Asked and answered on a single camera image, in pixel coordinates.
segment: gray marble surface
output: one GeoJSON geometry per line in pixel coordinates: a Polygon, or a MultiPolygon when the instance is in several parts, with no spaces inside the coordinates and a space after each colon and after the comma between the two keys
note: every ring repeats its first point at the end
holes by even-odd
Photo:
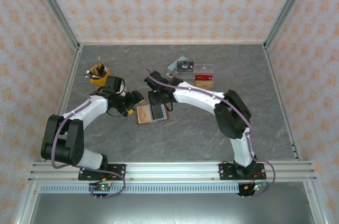
{"type": "MultiPolygon", "coordinates": [[[[88,82],[83,74],[98,56],[113,75],[124,78],[129,91],[138,90],[148,103],[145,68],[165,76],[180,56],[196,63],[215,64],[214,91],[235,90],[252,113],[252,145],[259,159],[294,159],[269,68],[260,45],[142,45],[84,46],[67,111],[86,99],[74,91],[88,82]]],[[[93,86],[83,86],[90,93],[93,86]]],[[[136,116],[99,116],[85,130],[85,147],[106,154],[111,162],[233,160],[230,140],[215,117],[201,109],[174,103],[167,121],[137,125],[136,116]]]]}

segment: patterned wallpaper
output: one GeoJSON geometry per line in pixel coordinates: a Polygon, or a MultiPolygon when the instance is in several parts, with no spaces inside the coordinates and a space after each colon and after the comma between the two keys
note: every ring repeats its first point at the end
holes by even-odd
{"type": "Polygon", "coordinates": [[[73,49],[44,0],[0,0],[0,11],[0,223],[13,223],[73,49]]]}
{"type": "Polygon", "coordinates": [[[286,0],[57,0],[80,42],[263,42],[286,0]]]}
{"type": "Polygon", "coordinates": [[[316,161],[338,221],[339,0],[299,0],[270,56],[302,157],[316,161]]]}

